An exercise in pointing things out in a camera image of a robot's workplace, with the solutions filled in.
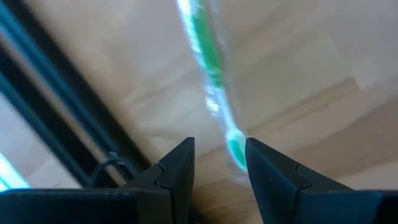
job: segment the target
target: green toothbrush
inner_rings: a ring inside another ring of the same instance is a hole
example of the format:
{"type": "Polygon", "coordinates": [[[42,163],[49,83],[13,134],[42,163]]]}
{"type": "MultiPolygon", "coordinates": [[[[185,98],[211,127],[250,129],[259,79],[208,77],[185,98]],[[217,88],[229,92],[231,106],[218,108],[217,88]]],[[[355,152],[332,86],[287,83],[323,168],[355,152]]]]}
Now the green toothbrush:
{"type": "Polygon", "coordinates": [[[196,60],[208,78],[208,109],[219,115],[225,127],[226,145],[235,163],[240,169],[247,170],[244,154],[246,137],[238,128],[228,103],[220,56],[206,21],[203,1],[177,0],[177,5],[196,60]]]}

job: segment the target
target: black metal frame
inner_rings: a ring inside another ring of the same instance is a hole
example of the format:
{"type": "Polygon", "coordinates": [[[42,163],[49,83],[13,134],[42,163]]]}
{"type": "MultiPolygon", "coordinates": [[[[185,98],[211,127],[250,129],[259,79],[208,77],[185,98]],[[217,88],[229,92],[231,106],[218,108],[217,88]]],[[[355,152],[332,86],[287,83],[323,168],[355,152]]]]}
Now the black metal frame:
{"type": "MultiPolygon", "coordinates": [[[[97,160],[1,47],[0,90],[78,183],[82,187],[89,186],[97,160]]],[[[109,175],[101,178],[98,187],[118,186],[109,175]]]]}
{"type": "MultiPolygon", "coordinates": [[[[20,0],[1,0],[0,12],[3,36],[48,83],[98,147],[107,156],[126,158],[127,162],[117,167],[124,179],[136,178],[145,171],[150,163],[24,3],[20,0]]],[[[8,97],[23,91],[15,86],[14,93],[8,97]]],[[[29,116],[25,119],[32,122],[29,116]]]]}

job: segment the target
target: toothbrush head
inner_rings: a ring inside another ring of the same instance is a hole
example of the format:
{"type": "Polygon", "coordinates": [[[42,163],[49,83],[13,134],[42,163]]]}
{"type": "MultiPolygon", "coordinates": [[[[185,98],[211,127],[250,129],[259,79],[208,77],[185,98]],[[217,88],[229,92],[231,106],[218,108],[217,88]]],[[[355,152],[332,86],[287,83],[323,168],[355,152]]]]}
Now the toothbrush head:
{"type": "Polygon", "coordinates": [[[246,146],[245,135],[238,129],[230,131],[227,134],[226,144],[229,153],[231,154],[238,167],[242,170],[247,171],[248,167],[246,165],[246,156],[244,153],[246,146]]]}

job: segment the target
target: wooden floor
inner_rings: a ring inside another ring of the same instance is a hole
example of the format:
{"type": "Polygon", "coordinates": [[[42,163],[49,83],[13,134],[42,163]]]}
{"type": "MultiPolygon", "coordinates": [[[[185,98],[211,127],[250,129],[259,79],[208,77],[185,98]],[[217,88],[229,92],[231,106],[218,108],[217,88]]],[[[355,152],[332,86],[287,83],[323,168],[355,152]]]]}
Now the wooden floor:
{"type": "MultiPolygon", "coordinates": [[[[206,110],[174,1],[25,1],[150,160],[195,137],[193,199],[209,223],[261,222],[206,110]]],[[[219,2],[247,133],[350,187],[398,188],[398,2],[219,2]]],[[[3,130],[18,119],[1,123],[8,156],[45,148],[30,131],[3,130]]],[[[14,162],[26,177],[48,161],[32,158],[14,162]]]]}

